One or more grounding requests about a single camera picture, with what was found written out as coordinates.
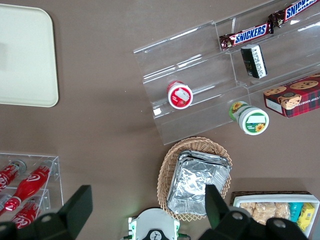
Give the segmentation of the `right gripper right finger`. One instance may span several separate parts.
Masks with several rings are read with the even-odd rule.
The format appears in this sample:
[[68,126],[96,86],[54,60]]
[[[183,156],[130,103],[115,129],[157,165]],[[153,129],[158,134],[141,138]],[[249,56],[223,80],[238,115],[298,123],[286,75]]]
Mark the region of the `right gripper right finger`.
[[201,240],[306,240],[299,227],[284,218],[270,218],[266,224],[256,222],[244,210],[231,210],[215,185],[205,186],[205,210],[211,228]]

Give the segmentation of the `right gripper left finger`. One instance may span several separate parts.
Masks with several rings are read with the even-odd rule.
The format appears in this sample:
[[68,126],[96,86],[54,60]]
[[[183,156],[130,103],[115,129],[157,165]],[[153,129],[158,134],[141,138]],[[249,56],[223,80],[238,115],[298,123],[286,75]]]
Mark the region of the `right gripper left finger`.
[[57,212],[38,217],[18,229],[11,222],[0,223],[2,240],[75,240],[93,211],[91,185],[82,185]]

